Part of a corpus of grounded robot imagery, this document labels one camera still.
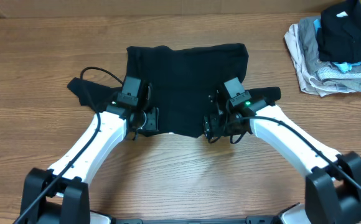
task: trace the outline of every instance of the black shirt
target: black shirt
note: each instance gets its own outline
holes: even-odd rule
[[[348,16],[337,17],[341,12]],[[349,0],[324,10],[317,31],[319,58],[323,62],[361,62],[361,4]]]

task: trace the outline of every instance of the robotic arm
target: robotic arm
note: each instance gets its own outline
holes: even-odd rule
[[[312,145],[320,150],[332,162],[348,173],[361,185],[361,158],[355,153],[343,156],[339,151],[320,143],[298,125],[293,123],[274,103],[266,105],[262,99],[258,101],[251,98],[234,94],[230,98],[239,99],[234,103],[230,111],[239,111],[241,117],[245,117],[240,110],[240,103],[248,103],[248,112],[255,116],[274,118],[282,121],[304,136]],[[102,113],[100,132],[95,140],[89,145],[85,152],[78,158],[71,169],[66,171],[58,187],[51,192],[63,197],[63,204],[53,205],[46,200],[42,201],[37,208],[28,216],[28,222],[38,224],[125,224],[139,223],[142,220],[115,220],[108,215],[91,212],[88,200],[88,186],[91,184],[97,170],[107,158],[113,148],[120,143],[127,133],[127,128],[132,126],[129,116],[123,115],[126,110],[121,107],[111,107]],[[298,136],[286,129],[284,126],[272,121],[262,119],[249,119],[242,124],[246,129],[273,146],[295,169],[306,179],[306,205],[297,204],[290,209],[281,212],[277,216],[247,217],[244,220],[192,220],[171,221],[171,223],[222,223],[222,224],[316,224],[316,223],[358,223],[361,221],[361,192],[354,186],[344,183],[343,186],[335,188],[333,181],[342,180],[329,164],[311,150]],[[97,126],[95,115],[89,128],[75,145],[59,161],[52,164],[47,171],[33,169],[26,178],[22,199],[22,211],[30,204],[47,182],[60,173],[71,161],[79,150],[90,139]],[[148,223],[164,223],[160,221],[149,221]]]

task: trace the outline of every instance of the wooden table surface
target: wooden table surface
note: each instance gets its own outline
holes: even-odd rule
[[[172,49],[244,43],[246,88],[279,86],[300,127],[361,155],[361,94],[301,93],[283,36],[311,14],[0,19],[0,224],[18,216],[24,177],[61,158],[89,126],[67,83],[87,66],[126,73],[131,45]],[[86,79],[118,84],[104,73]],[[241,218],[304,201],[304,179],[253,136],[237,145],[162,134],[122,142],[90,188],[91,209],[117,218]]]

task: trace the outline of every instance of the white cloth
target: white cloth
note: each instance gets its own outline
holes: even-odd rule
[[[350,83],[351,80],[356,79],[355,85],[348,85],[357,87],[358,89],[351,89],[348,86],[343,85],[342,82],[338,80],[322,80],[317,73],[309,74],[307,72],[305,57],[301,52],[299,44],[299,32],[298,24],[293,24],[289,28],[288,32],[284,35],[288,50],[291,54],[291,59],[293,60],[294,67],[297,72],[297,78],[299,82],[299,87],[301,91],[320,95],[321,97],[333,94],[333,93],[355,93],[360,91],[361,88],[361,75],[355,77],[354,74],[344,74],[345,78],[348,77],[348,81],[345,80],[345,83]],[[328,72],[328,70],[319,72],[321,74]]]

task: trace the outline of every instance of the wire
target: wire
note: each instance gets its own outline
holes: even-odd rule
[[[53,179],[53,181],[51,181],[51,183],[48,186],[46,186],[46,188],[38,195],[38,197],[23,211],[23,213],[19,215],[19,217],[14,221],[13,224],[19,224],[27,216],[27,214],[41,201],[41,199],[44,198],[49,193],[49,191],[56,185],[56,183],[60,180],[60,178],[69,170],[69,168],[71,168],[71,166],[74,165],[75,161],[77,161],[77,159],[82,155],[82,153],[88,148],[88,146],[92,143],[92,141],[96,138],[96,135],[98,135],[98,133],[100,131],[101,119],[100,119],[99,111],[97,110],[96,106],[93,104],[92,97],[89,94],[89,92],[88,92],[88,90],[87,90],[87,88],[86,88],[86,86],[84,84],[84,81],[83,81],[83,74],[87,70],[99,70],[99,71],[105,72],[105,73],[111,75],[113,78],[115,78],[118,82],[120,82],[123,85],[123,82],[119,78],[117,78],[115,75],[113,75],[112,73],[110,73],[109,71],[107,71],[105,69],[98,68],[98,67],[87,67],[87,68],[84,68],[81,71],[80,79],[82,80],[82,82],[81,82],[82,89],[84,91],[84,94],[87,96],[87,100],[89,101],[90,106],[92,107],[92,109],[96,113],[96,117],[98,118],[98,125],[97,125],[97,127],[95,129],[95,132],[93,133],[93,135],[89,139],[89,141],[74,156],[74,158],[70,162],[68,162],[68,164]]]
[[[239,123],[241,121],[249,120],[249,119],[263,119],[263,120],[267,120],[267,121],[272,121],[274,123],[280,124],[280,125],[284,126],[285,128],[289,129],[292,133],[294,133],[297,137],[299,137],[303,142],[305,142],[305,144],[307,144],[317,155],[319,155],[332,168],[334,168],[344,179],[346,179],[350,184],[352,184],[353,186],[355,186],[357,189],[359,189],[361,191],[360,184],[356,183],[356,181],[353,178],[351,178],[342,169],[340,169],[337,165],[335,165],[329,158],[327,158],[325,155],[323,155],[323,153],[320,150],[316,149],[316,147],[314,147],[304,136],[302,136],[302,134],[297,132],[294,128],[290,127],[288,124],[284,123],[283,121],[279,121],[279,120],[273,119],[273,118],[267,118],[264,116],[248,116],[248,117],[244,117],[244,118],[240,118],[240,119],[231,121],[231,122],[227,123],[225,125],[225,127],[228,127],[231,124]]]

